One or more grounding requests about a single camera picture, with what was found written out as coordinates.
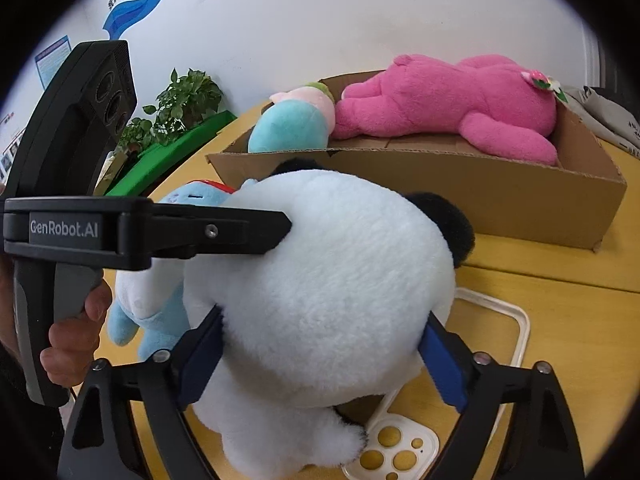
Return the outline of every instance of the blue plush toy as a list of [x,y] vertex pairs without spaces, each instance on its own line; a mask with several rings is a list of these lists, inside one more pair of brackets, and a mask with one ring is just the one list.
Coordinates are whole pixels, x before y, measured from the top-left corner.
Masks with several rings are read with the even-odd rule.
[[[233,190],[210,180],[195,180],[175,189],[160,203],[217,206]],[[152,267],[116,274],[115,298],[107,334],[118,346],[128,344],[142,327],[138,357],[146,360],[158,349],[171,350],[190,327],[182,304],[183,260],[154,258]]]
[[335,126],[335,104],[323,83],[271,96],[251,132],[249,153],[324,150]]

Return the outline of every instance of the cardboard box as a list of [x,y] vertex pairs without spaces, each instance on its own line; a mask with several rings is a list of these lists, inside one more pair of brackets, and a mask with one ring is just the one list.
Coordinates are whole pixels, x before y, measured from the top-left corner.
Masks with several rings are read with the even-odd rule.
[[[338,100],[345,86],[376,73],[322,82]],[[462,209],[478,233],[569,247],[597,250],[626,190],[598,139],[561,104],[550,136],[558,149],[554,168],[485,155],[451,134],[355,137],[332,140],[327,150],[247,153],[250,134],[251,129],[222,153],[207,155],[228,186],[262,179],[283,160],[304,156],[400,193],[436,192]]]

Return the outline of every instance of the panda plush toy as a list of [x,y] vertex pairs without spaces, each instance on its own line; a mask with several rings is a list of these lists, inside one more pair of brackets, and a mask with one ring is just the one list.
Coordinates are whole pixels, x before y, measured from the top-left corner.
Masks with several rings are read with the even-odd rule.
[[196,416],[252,479],[356,460],[364,428],[334,406],[415,377],[431,311],[444,324],[474,245],[465,216],[430,193],[402,196],[313,161],[281,164],[224,207],[283,211],[264,255],[203,254],[184,268],[192,327],[222,308],[225,350]]

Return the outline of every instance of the blue wave graphic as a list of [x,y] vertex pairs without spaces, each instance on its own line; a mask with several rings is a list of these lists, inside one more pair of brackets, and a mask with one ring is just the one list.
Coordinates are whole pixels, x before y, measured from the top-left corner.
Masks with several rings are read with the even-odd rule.
[[109,33],[110,40],[118,40],[131,25],[142,20],[160,0],[131,0],[117,4],[107,16],[102,28]]

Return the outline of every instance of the human hand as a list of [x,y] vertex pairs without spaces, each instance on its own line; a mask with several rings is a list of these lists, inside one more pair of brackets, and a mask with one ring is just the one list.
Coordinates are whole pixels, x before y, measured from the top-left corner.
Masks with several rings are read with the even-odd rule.
[[[102,280],[87,296],[79,316],[51,326],[51,346],[40,353],[40,362],[53,383],[69,388],[84,380],[100,344],[100,329],[110,304],[111,289]],[[0,256],[0,342],[20,361],[14,321],[13,264],[6,256]]]
[[51,346],[40,353],[40,362],[52,383],[70,388],[84,381],[100,345],[100,329],[111,300],[111,289],[102,280],[86,297],[84,310],[77,317],[51,325]]

